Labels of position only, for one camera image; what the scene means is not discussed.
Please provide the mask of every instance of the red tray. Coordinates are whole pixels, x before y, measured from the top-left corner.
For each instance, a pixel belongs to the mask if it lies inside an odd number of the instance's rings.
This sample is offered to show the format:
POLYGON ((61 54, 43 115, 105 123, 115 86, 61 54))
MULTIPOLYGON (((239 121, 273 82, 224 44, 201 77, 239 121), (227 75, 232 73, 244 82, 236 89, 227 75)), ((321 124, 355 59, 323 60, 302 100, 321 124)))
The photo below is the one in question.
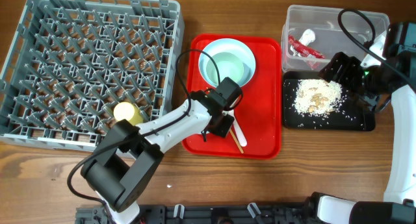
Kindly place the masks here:
MULTIPOLYGON (((271 38, 201 34, 191 44, 192 49, 203 49, 212 41, 232 38, 246 44, 253 52, 256 68, 253 78, 242 87, 244 98, 235 109, 235 117, 247 139, 240 153, 230 134, 221 138, 207 134, 193 135, 182 141, 187 151, 197 155, 231 156, 238 158, 274 158, 281 147, 281 49, 271 38)), ((205 90, 211 87, 202 78, 199 53, 191 53, 188 67, 188 90, 205 90)))

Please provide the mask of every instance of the black tray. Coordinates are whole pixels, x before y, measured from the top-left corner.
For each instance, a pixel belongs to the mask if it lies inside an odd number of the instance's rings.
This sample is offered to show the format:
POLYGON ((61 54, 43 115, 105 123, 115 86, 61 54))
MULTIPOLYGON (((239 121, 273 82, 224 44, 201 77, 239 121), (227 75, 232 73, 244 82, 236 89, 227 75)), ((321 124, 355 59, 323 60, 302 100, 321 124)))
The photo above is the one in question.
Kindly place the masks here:
POLYGON ((283 76, 283 124, 296 129, 334 129, 350 131, 372 131, 376 127, 374 114, 363 113, 352 101, 347 99, 339 108, 340 112, 331 112, 328 118, 309 116, 302 117, 295 111, 294 100, 300 79, 319 79, 316 71, 288 71, 283 76))

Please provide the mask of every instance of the plastic bin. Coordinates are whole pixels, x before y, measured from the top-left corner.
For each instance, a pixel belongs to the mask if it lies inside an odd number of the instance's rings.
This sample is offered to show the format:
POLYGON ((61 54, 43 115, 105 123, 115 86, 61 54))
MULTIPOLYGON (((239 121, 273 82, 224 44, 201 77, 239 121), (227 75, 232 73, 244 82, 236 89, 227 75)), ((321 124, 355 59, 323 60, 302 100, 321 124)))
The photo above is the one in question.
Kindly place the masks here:
MULTIPOLYGON (((360 60, 365 57, 364 51, 348 39, 338 25, 338 13, 340 8, 326 8, 317 6, 291 5, 287 10, 286 23, 281 35, 282 69, 288 70, 311 70, 307 61, 316 62, 316 71, 321 70, 338 52, 344 52, 348 56, 354 56, 360 60), (293 35, 300 39, 306 29, 315 32, 315 41, 311 47, 321 52, 325 59, 306 58, 293 56, 288 45, 288 36, 293 35)), ((376 29, 376 37, 387 30, 390 21, 386 14, 375 12, 362 12, 372 22, 376 29)), ((345 12, 343 14, 345 28, 361 43, 371 40, 371 29, 367 22, 359 15, 345 12)))
POLYGON ((93 151, 117 103, 166 114, 183 31, 172 0, 27 0, 0 74, 0 140, 93 151))

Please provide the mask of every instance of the wooden surface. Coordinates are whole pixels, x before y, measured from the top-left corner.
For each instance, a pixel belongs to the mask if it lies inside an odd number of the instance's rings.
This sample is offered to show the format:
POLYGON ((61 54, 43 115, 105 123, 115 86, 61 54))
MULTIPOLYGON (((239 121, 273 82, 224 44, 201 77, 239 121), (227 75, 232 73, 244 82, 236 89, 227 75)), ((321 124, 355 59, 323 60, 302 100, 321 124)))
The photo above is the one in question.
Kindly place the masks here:
MULTIPOLYGON (((200 33, 268 36, 278 42, 292 4, 386 13, 392 22, 416 21, 414 0, 177 0, 185 20, 183 49, 200 33)), ((26 0, 0 0, 3 64, 26 0)), ((181 76, 186 77, 186 64, 181 76)), ((184 99, 176 86, 174 104, 184 99)), ((314 191, 351 200, 381 201, 393 149, 391 106, 372 132, 283 129, 282 150, 267 161, 194 156, 169 151, 138 202, 209 205, 302 201, 314 191)), ((86 156, 72 151, 0 145, 0 223, 73 223, 75 208, 96 205, 66 187, 70 169, 86 156)), ((76 189, 93 195, 79 174, 76 189)))

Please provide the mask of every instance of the gray dish rack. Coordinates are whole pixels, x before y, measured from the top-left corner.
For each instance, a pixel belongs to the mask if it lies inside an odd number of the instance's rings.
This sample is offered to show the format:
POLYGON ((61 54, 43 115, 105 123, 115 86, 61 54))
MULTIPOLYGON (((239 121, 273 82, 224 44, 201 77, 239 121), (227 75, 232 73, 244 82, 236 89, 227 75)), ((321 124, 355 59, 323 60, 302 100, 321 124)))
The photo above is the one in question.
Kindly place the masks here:
POLYGON ((27 0, 0 74, 0 140, 93 151, 117 103, 166 114, 183 31, 173 0, 27 0))

